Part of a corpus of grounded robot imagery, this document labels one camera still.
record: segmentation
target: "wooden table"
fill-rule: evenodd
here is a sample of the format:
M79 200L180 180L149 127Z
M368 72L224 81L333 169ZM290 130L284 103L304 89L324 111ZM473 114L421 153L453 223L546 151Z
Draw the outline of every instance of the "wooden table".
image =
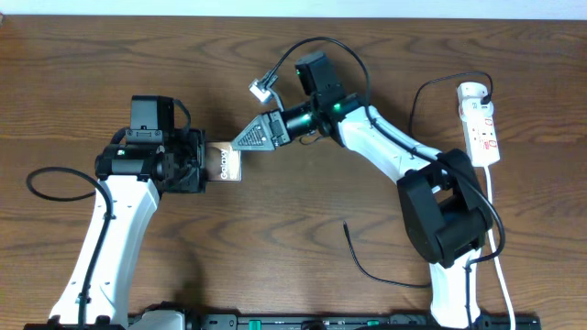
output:
M30 171L61 165L93 173L95 156L128 125L133 94L179 98L194 127L231 139L270 109L249 93L252 79L316 35L362 56L373 103L401 129L420 84L471 70L493 76L502 152L493 166L495 205L507 227L502 262L515 309L538 314L545 329L587 327L587 24L80 16L10 16L0 28L1 327L46 320L94 202L42 201L25 187ZM305 99L294 61L313 50L327 52L349 91L363 91L354 60L316 43L280 71L276 86L287 105ZM460 82L425 90L415 122L421 141L464 148ZM396 188L367 160L322 141L247 154L243 168L242 183L164 196L143 241L131 312L163 300L244 314L429 308L430 291L369 280L350 258L343 220L366 269L428 281ZM60 175L38 184L61 195L89 189ZM481 265L478 288L482 308L505 311L492 263Z

